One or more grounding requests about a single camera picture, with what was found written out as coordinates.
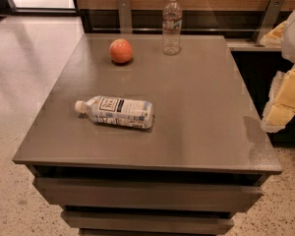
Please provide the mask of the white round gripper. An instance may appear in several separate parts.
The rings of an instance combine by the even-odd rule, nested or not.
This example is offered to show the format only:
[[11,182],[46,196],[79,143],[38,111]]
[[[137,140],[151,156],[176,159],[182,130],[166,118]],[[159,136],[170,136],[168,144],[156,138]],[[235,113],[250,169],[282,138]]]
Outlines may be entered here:
[[286,73],[274,76],[265,105],[261,128],[276,133],[286,127],[295,116],[295,10],[260,40],[264,47],[280,47],[282,57],[294,63]]

